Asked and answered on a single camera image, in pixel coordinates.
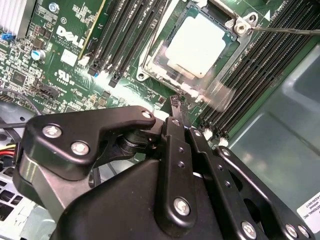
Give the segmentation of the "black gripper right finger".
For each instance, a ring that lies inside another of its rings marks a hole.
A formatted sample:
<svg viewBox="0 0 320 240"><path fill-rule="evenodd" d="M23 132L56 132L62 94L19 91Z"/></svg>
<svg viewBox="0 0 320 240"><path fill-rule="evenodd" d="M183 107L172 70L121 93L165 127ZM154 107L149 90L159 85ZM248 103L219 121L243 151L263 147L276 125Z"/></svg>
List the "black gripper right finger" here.
<svg viewBox="0 0 320 240"><path fill-rule="evenodd" d="M211 148L191 127L188 105L179 104L188 127L197 220L186 240L313 240L311 229L230 149Z"/></svg>

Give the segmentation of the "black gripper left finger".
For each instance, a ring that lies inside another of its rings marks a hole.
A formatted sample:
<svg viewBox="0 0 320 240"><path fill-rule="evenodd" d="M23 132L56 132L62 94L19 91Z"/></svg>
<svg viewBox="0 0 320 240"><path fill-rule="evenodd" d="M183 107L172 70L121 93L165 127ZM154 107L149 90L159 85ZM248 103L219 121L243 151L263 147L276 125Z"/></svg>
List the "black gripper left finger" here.
<svg viewBox="0 0 320 240"><path fill-rule="evenodd" d="M197 207L186 103L171 96L160 119L142 106L114 107L42 115L26 127L26 174L57 221L89 191L93 168L126 160L136 153L156 159L155 218L167 231L194 225Z"/></svg>

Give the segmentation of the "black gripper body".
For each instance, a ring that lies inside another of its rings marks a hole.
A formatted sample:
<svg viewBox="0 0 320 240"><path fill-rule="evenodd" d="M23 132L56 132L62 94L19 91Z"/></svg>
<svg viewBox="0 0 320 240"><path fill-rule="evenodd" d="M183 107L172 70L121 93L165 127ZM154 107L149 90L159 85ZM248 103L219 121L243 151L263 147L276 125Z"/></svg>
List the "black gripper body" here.
<svg viewBox="0 0 320 240"><path fill-rule="evenodd" d="M159 160L135 164L74 200L52 240L231 240L233 227L218 216L204 180L193 176L197 221L182 237L160 229L154 218Z"/></svg>

